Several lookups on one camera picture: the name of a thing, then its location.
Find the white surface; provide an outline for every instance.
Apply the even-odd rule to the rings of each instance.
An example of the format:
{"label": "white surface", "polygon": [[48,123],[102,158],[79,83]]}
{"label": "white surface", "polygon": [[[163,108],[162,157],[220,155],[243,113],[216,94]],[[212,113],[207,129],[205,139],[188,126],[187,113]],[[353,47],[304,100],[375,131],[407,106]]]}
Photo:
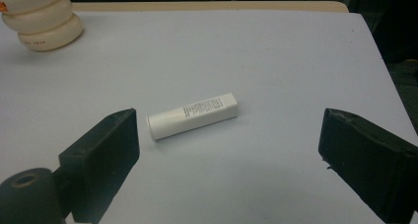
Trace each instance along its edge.
{"label": "white surface", "polygon": [[[325,108],[418,144],[360,15],[80,17],[81,37],[45,53],[0,26],[0,180],[55,170],[102,118],[135,108],[141,156],[102,224],[382,223],[317,152]],[[146,114],[225,92],[237,118],[152,141]]]}

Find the table edge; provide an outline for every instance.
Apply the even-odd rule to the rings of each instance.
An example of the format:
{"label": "table edge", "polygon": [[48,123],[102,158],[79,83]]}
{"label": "table edge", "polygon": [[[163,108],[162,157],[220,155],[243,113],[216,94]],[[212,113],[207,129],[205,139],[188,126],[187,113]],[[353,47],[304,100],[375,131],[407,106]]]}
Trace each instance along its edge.
{"label": "table edge", "polygon": [[95,2],[73,3],[74,11],[299,10],[349,13],[336,1]]}

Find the white table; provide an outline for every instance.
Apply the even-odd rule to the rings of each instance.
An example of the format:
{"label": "white table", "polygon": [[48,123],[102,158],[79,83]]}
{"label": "white table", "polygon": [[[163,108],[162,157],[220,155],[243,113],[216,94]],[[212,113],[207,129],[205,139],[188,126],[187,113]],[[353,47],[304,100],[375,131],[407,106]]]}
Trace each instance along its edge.
{"label": "white table", "polygon": [[[55,170],[58,154],[103,117],[135,108],[141,157],[103,224],[382,223],[317,152],[325,108],[418,144],[360,15],[79,16],[81,37],[45,53],[0,24],[1,181]],[[229,92],[237,118],[152,141],[147,114]]]}

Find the stack of tape rolls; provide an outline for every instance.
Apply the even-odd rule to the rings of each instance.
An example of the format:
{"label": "stack of tape rolls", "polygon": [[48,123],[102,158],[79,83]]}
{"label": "stack of tape rolls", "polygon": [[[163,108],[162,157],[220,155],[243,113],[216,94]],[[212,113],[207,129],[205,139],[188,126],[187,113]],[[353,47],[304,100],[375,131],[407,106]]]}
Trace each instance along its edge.
{"label": "stack of tape rolls", "polygon": [[83,31],[70,0],[0,0],[0,12],[20,42],[35,51],[66,45]]}

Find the white tabletop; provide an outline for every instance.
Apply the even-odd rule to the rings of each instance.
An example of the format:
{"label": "white tabletop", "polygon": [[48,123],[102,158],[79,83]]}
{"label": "white tabletop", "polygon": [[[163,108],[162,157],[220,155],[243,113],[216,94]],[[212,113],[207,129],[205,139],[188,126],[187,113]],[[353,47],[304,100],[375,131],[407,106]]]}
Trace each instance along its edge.
{"label": "white tabletop", "polygon": [[[0,24],[1,181],[57,169],[58,154],[102,118],[134,108],[141,156],[103,224],[382,223],[317,152],[325,108],[418,144],[360,15],[79,16],[81,37],[44,53]],[[151,139],[147,114],[230,92],[237,118]]]}

